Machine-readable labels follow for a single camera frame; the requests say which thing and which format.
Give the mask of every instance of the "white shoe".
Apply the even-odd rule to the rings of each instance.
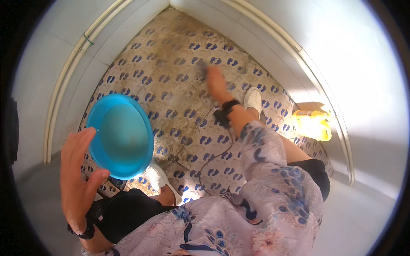
[[[153,189],[159,192],[159,189],[162,188],[165,185],[168,185],[168,187],[172,190],[172,192],[175,195],[175,205],[180,205],[182,202],[182,197],[178,194],[178,192],[174,189],[174,187],[169,183],[168,178],[166,177],[166,174],[164,170],[159,167],[155,163],[150,163],[150,165],[147,167],[147,176],[148,180],[151,183],[151,186]]]
[[[244,107],[245,109],[256,109],[259,113],[258,118],[260,118],[260,114],[262,112],[262,96],[260,95],[260,91],[258,88],[249,88],[248,92],[245,94]]]

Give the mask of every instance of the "black cord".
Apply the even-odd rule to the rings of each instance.
[[[225,150],[224,152],[220,153],[219,155],[217,155],[216,157],[214,157],[214,158],[208,160],[208,162],[206,162],[206,163],[202,166],[202,168],[199,170],[199,173],[200,173],[200,174],[198,175],[198,178],[199,178],[199,184],[201,185],[201,187],[202,187],[202,178],[201,178],[201,175],[202,175],[202,170],[204,169],[204,167],[205,167],[207,164],[209,164],[212,160],[216,159],[216,158],[219,157],[219,156],[222,156],[223,153],[228,152],[228,151],[232,148],[232,146],[233,146],[234,141],[233,141],[232,132],[231,132],[229,129],[228,129],[228,132],[229,132],[229,136],[231,137],[231,141],[232,141],[232,143],[231,143],[231,145],[229,146],[229,148],[228,148],[227,150]],[[206,189],[204,189],[204,190],[205,190],[205,192],[206,192],[208,195],[212,196]]]

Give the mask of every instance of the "hand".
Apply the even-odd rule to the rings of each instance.
[[[218,67],[207,68],[208,92],[220,104],[233,100],[232,95],[228,92],[225,78],[222,76]]]
[[[94,201],[98,187],[110,175],[106,169],[97,169],[87,182],[81,179],[84,153],[95,134],[96,130],[92,127],[70,134],[61,150],[61,203],[67,222],[76,234],[82,234],[86,230],[85,215]]]

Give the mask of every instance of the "green zip tie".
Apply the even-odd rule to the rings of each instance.
[[[88,37],[85,36],[85,32],[82,35],[85,37],[85,39],[87,39],[87,41],[90,43],[90,45],[94,44],[93,42],[90,41],[90,39],[88,39]]]

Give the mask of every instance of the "tiled floor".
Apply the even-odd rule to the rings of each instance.
[[[126,94],[151,120],[153,160],[165,170],[183,202],[205,196],[205,189],[213,195],[228,187],[238,192],[246,182],[239,141],[215,123],[212,114],[218,105],[206,92],[205,78],[197,66],[200,61],[220,67],[228,90],[240,101],[249,87],[258,87],[267,126],[292,139],[312,158],[323,160],[332,174],[321,143],[297,135],[291,122],[294,103],[280,84],[231,40],[172,8],[149,22],[112,63],[90,99],[80,129],[96,101],[111,93]],[[89,176],[96,168],[87,152],[82,171]],[[110,197],[134,187],[148,195],[157,194],[145,173],[129,181],[110,177],[100,193]]]

